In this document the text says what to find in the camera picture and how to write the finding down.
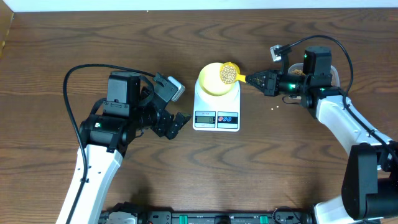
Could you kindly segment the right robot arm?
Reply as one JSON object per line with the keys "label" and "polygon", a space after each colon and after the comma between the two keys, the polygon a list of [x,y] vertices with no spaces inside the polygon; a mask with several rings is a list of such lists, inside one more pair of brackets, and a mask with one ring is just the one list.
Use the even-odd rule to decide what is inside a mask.
{"label": "right robot arm", "polygon": [[379,132],[353,106],[347,93],[332,85],[331,50],[308,47],[303,75],[288,72],[291,49],[271,48],[280,70],[248,75],[246,83],[266,96],[299,96],[300,105],[324,124],[346,151],[341,195],[318,203],[306,222],[358,223],[397,216],[397,142]]}

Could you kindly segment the yellow measuring scoop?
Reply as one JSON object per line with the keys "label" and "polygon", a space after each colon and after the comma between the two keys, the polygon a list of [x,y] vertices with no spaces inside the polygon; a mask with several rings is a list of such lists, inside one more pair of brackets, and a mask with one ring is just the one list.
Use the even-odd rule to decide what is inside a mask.
{"label": "yellow measuring scoop", "polygon": [[246,83],[246,76],[242,75],[239,67],[232,62],[222,64],[220,68],[220,78],[225,84],[232,84],[236,81]]}

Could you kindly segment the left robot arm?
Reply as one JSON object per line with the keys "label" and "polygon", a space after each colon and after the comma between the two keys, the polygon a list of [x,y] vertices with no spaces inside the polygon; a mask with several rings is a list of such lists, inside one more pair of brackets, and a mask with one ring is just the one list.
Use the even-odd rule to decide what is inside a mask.
{"label": "left robot arm", "polygon": [[147,129],[173,139],[190,120],[165,108],[185,87],[157,73],[152,81],[138,72],[112,72],[106,98],[98,100],[76,127],[79,150],[74,175],[57,223],[97,223],[109,186],[128,145]]}

